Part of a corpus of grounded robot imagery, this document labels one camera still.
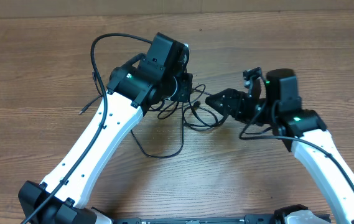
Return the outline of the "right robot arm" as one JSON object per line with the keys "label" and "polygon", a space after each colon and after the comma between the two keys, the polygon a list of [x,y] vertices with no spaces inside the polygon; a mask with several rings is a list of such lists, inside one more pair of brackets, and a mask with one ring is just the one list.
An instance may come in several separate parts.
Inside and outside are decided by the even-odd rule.
{"label": "right robot arm", "polygon": [[339,153],[327,125],[302,107],[295,71],[243,72],[246,92],[227,88],[206,98],[208,106],[245,124],[241,140],[277,139],[306,168],[337,223],[354,223],[354,173]]}

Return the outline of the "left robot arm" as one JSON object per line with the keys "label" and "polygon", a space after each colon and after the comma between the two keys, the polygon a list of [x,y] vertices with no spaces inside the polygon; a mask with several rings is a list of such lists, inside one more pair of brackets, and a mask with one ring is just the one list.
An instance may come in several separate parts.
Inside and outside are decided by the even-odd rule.
{"label": "left robot arm", "polygon": [[87,208],[92,190],[126,135],[152,105],[164,100],[186,103],[192,74],[187,72],[188,44],[157,33],[147,53],[116,67],[104,84],[95,61],[97,37],[90,49],[93,74],[101,88],[101,103],[76,143],[41,182],[27,181],[18,193],[24,223],[113,223],[95,208]]}

